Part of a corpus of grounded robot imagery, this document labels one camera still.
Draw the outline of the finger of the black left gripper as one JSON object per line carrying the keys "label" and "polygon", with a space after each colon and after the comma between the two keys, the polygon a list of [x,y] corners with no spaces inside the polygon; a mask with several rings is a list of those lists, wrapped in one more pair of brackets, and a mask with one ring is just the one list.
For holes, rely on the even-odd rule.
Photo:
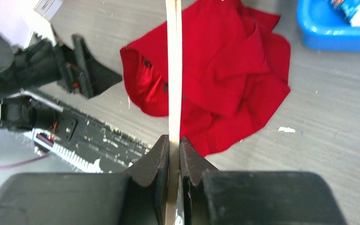
{"label": "finger of the black left gripper", "polygon": [[94,98],[112,86],[122,82],[122,76],[95,59],[85,39],[72,35],[75,65],[79,69],[77,81],[80,93],[85,98]]}

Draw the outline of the beige wooden hanger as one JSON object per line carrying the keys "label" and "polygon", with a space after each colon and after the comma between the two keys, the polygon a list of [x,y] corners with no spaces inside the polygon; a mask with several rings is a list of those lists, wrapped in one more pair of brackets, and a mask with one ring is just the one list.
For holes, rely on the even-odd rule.
{"label": "beige wooden hanger", "polygon": [[168,191],[165,224],[175,224],[180,169],[180,120],[182,102],[182,8],[181,0],[167,0],[167,55],[168,55]]}

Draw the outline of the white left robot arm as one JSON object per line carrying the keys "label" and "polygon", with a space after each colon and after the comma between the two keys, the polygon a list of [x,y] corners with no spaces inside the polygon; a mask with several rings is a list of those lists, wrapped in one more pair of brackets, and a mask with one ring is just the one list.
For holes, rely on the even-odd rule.
{"label": "white left robot arm", "polygon": [[81,35],[71,38],[73,47],[57,34],[53,40],[36,35],[36,42],[22,49],[0,35],[0,128],[53,128],[58,112],[23,96],[23,91],[56,82],[66,92],[90,99],[122,81],[119,73],[95,59]]}

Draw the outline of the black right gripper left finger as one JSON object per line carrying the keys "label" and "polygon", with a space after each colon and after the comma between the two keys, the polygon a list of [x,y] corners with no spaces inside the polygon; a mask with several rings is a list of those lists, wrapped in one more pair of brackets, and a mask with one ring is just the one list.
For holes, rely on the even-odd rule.
{"label": "black right gripper left finger", "polygon": [[0,225],[163,225],[167,135],[123,172],[19,173],[0,187]]}

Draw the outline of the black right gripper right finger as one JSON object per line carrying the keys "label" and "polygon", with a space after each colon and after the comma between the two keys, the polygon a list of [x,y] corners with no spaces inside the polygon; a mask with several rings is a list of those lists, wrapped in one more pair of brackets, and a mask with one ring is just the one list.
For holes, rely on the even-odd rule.
{"label": "black right gripper right finger", "polygon": [[221,171],[180,142],[186,225],[345,225],[327,182],[313,172]]}

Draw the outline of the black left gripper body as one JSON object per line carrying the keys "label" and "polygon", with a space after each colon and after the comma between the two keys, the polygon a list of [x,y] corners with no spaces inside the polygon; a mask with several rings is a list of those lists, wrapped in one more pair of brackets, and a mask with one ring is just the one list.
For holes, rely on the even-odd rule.
{"label": "black left gripper body", "polygon": [[14,54],[12,64],[0,73],[0,91],[17,93],[57,81],[67,90],[74,88],[74,72],[67,62],[65,45],[56,45],[42,39]]}

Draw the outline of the dark red cloth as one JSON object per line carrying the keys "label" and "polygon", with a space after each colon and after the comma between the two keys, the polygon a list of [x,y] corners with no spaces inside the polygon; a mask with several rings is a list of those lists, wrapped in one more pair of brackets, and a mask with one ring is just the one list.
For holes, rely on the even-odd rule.
{"label": "dark red cloth", "polygon": [[279,15],[239,0],[198,0],[182,12],[180,136],[201,156],[262,129],[290,92],[291,48]]}

